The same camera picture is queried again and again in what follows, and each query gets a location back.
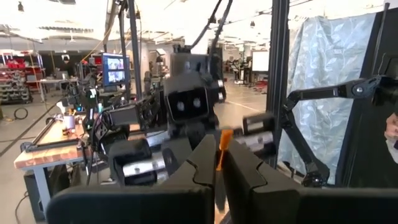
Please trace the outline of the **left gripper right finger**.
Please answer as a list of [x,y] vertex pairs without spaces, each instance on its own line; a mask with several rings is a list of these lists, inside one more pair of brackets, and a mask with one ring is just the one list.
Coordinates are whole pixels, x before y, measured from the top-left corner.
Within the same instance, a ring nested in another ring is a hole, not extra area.
[[300,184],[235,140],[223,159],[223,177],[233,223],[297,222]]

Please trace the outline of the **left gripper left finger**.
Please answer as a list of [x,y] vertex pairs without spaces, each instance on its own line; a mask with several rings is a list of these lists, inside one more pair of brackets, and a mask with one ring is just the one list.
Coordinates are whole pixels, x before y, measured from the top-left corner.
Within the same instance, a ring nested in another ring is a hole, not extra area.
[[170,191],[164,197],[164,223],[214,223],[215,163],[216,141],[208,134],[161,185]]

